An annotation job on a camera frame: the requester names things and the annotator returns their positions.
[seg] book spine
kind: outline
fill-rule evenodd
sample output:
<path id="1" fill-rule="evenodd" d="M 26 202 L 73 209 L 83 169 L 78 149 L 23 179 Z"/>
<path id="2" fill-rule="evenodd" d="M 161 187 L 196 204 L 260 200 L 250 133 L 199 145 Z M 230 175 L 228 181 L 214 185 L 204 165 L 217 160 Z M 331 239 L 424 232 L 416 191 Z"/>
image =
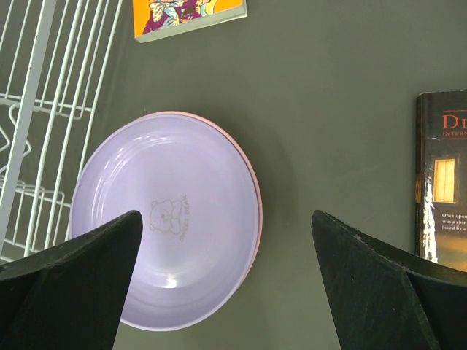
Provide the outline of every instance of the book spine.
<path id="1" fill-rule="evenodd" d="M 423 215 L 422 215 L 422 100 L 423 95 L 417 97 L 415 111 L 415 250 L 414 253 L 420 256 L 421 235 L 423 230 Z"/>

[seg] bear logo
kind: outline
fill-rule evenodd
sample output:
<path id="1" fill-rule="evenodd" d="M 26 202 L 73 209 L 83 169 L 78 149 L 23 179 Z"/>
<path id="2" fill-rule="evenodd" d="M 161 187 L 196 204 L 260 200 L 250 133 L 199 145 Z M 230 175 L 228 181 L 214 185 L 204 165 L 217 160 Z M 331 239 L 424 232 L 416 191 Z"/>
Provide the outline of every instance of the bear logo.
<path id="1" fill-rule="evenodd" d="M 153 201 L 150 229 L 179 235 L 182 232 L 182 201 Z"/>

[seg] metal wire rack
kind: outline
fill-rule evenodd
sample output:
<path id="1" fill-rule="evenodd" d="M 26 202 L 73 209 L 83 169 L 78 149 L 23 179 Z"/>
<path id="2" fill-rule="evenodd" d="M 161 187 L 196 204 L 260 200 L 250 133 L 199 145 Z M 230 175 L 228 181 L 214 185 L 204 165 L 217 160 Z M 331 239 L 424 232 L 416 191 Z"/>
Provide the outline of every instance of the metal wire rack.
<path id="1" fill-rule="evenodd" d="M 121 6 L 122 0 L 0 3 L 4 262 L 68 239 L 71 193 L 61 187 L 73 188 L 85 163 Z"/>

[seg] book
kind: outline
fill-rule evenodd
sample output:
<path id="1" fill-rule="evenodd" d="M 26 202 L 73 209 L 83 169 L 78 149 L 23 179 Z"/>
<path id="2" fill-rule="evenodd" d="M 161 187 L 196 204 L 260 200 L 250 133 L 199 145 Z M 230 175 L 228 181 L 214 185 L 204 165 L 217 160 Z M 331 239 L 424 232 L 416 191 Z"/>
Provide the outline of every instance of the book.
<path id="1" fill-rule="evenodd" d="M 467 271 L 467 90 L 417 97 L 416 251 Z"/>
<path id="2" fill-rule="evenodd" d="M 150 42 L 247 17 L 246 0 L 133 0 L 134 36 Z"/>

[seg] plate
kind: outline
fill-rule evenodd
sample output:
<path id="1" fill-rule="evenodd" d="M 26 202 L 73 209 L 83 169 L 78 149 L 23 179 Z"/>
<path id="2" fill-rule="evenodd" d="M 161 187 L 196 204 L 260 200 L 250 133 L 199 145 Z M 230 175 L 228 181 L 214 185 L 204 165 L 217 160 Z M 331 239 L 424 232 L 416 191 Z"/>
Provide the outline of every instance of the plate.
<path id="1" fill-rule="evenodd" d="M 121 321 L 178 330 L 222 307 L 255 259 L 255 173 L 219 126 L 181 112 L 141 117 L 93 153 L 74 191 L 70 238 L 138 210 L 143 235 Z"/>

